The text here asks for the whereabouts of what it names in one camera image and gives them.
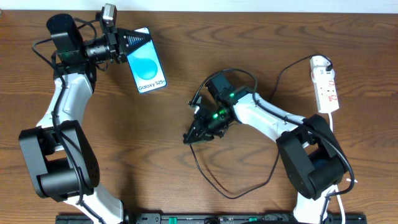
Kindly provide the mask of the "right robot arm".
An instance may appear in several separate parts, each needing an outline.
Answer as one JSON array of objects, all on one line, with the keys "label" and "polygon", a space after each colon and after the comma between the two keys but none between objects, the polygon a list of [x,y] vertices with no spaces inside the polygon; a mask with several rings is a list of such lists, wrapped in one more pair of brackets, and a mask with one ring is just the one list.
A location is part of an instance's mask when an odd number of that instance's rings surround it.
[{"label": "right robot arm", "polygon": [[201,86],[217,108],[209,110],[196,92],[189,105],[194,120],[183,135],[189,146],[223,137],[232,122],[246,124],[276,143],[287,177],[298,192],[293,215],[298,222],[324,223],[335,187],[353,172],[327,121],[315,114],[309,118],[288,113],[262,99],[248,86],[236,88],[222,74],[208,77]]}]

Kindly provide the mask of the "white USB charger adapter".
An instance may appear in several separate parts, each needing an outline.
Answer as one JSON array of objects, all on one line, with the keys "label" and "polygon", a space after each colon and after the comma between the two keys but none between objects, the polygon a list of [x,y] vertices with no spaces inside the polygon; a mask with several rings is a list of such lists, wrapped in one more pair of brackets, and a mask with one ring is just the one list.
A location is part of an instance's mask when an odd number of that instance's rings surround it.
[{"label": "white USB charger adapter", "polygon": [[328,57],[316,55],[310,59],[310,67],[312,70],[314,68],[325,68],[326,71],[331,71],[333,69],[333,64]]}]

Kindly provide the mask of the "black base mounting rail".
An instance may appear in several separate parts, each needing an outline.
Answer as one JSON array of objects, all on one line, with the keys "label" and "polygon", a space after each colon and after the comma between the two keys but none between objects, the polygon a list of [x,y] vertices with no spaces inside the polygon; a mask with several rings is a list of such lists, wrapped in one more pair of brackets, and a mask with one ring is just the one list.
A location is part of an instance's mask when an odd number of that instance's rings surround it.
[{"label": "black base mounting rail", "polygon": [[[55,217],[56,224],[77,224],[94,223],[86,215],[58,215]],[[158,213],[141,213],[132,218],[125,218],[119,223],[135,224],[237,224],[237,223],[309,223],[298,222],[291,213],[266,213],[262,215],[161,215]],[[337,224],[342,223],[339,214],[329,213],[323,223]],[[368,219],[363,214],[346,215],[345,223],[348,224],[367,224]]]}]

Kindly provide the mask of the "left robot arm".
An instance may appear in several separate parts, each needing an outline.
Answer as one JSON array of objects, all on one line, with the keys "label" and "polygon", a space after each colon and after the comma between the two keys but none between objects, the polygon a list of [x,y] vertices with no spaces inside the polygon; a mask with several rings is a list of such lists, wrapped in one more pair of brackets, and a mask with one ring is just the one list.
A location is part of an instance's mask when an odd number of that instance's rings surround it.
[{"label": "left robot arm", "polygon": [[94,93],[96,72],[109,62],[124,63],[127,55],[151,41],[148,30],[115,26],[115,17],[98,12],[102,36],[84,40],[80,29],[92,22],[57,14],[46,23],[56,49],[47,63],[55,91],[36,127],[19,135],[19,144],[36,194],[65,202],[93,223],[134,223],[124,203],[100,182],[100,169],[81,124]]}]

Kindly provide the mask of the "white power strip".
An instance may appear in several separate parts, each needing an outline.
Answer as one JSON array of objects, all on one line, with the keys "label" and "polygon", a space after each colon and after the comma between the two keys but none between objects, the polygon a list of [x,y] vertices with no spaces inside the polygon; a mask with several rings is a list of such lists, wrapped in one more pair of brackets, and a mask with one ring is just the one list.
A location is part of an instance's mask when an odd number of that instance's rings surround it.
[{"label": "white power strip", "polygon": [[315,90],[317,108],[320,113],[332,113],[339,109],[335,85],[335,71],[326,71],[326,67],[315,67],[311,78]]}]

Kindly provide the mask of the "blue Samsung Galaxy smartphone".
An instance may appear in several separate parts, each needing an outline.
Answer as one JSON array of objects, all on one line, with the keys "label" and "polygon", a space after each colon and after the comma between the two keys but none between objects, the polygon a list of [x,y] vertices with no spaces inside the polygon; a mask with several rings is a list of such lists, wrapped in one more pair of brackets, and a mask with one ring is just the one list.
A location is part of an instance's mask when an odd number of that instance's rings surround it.
[{"label": "blue Samsung Galaxy smartphone", "polygon": [[147,93],[167,86],[166,77],[152,40],[128,54],[127,62],[139,93]]}]

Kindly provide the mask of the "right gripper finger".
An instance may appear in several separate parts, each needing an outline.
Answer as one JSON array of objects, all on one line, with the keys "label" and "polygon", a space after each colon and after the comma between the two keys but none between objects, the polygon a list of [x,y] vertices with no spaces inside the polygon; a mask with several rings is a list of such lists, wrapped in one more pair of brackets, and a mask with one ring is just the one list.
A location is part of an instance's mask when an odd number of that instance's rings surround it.
[{"label": "right gripper finger", "polygon": [[191,134],[188,137],[188,144],[200,144],[214,140],[214,135],[211,134]]},{"label": "right gripper finger", "polygon": [[201,125],[201,122],[194,120],[187,131],[187,133],[183,134],[183,143],[188,144],[188,137],[191,134],[204,134],[203,132],[203,126]]}]

